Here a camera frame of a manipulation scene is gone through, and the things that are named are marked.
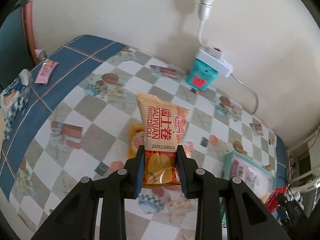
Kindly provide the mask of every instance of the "pink wrapper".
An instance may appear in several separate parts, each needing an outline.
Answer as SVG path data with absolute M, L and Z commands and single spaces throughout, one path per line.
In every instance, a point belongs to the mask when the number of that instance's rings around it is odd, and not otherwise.
M 55 62 L 53 60 L 48 60 L 45 64 L 43 64 L 38 73 L 35 83 L 46 85 L 49 81 L 52 71 L 58 64 L 59 62 Z

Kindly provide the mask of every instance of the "pink package in tray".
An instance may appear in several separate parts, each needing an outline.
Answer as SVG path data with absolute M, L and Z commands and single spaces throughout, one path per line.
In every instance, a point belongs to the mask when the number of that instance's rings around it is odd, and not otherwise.
M 247 166 L 239 163 L 239 161 L 234 159 L 231 165 L 229 179 L 231 179 L 232 177 L 239 177 L 246 183 L 248 171 L 249 169 Z
M 47 60 L 42 64 L 35 83 L 47 84 L 54 68 L 59 64 L 53 60 Z

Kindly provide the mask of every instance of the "beige snack wrapper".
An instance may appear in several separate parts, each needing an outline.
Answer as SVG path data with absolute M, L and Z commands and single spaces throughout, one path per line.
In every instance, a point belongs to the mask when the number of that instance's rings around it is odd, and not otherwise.
M 190 110 L 142 92 L 138 92 L 137 102 L 144 127 L 143 183 L 150 186 L 179 184 L 175 156 Z

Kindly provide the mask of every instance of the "white cable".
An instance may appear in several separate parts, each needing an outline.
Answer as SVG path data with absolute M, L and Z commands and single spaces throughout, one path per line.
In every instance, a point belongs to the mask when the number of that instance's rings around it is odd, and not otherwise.
M 206 48 L 207 46 L 205 46 L 203 43 L 202 43 L 202 30 L 203 30 L 203 26 L 204 26 L 204 22 L 205 21 L 200 21 L 200 24 L 199 24 L 199 29 L 198 29 L 198 40 L 201 44 L 202 47 Z
M 252 114 L 255 114 L 257 112 L 258 106 L 259 106 L 259 98 L 256 92 L 254 92 L 251 88 L 249 88 L 247 85 L 245 85 L 243 82 L 241 82 L 236 76 L 234 76 L 233 74 L 231 74 L 231 76 L 233 76 L 236 80 L 238 80 L 242 85 L 244 85 L 247 89 L 251 90 L 251 92 L 254 94 L 255 98 L 256 98 L 256 103 L 254 105 L 254 110 L 252 112 Z

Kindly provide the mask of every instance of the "red plastic wrapper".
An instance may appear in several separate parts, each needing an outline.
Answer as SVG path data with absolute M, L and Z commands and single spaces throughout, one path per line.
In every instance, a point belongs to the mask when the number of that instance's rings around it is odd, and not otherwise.
M 277 200 L 279 193 L 285 194 L 288 190 L 288 187 L 289 185 L 278 187 L 271 192 L 270 196 L 268 197 L 267 201 L 264 204 L 270 213 L 273 213 L 274 211 L 276 211 L 279 205 Z

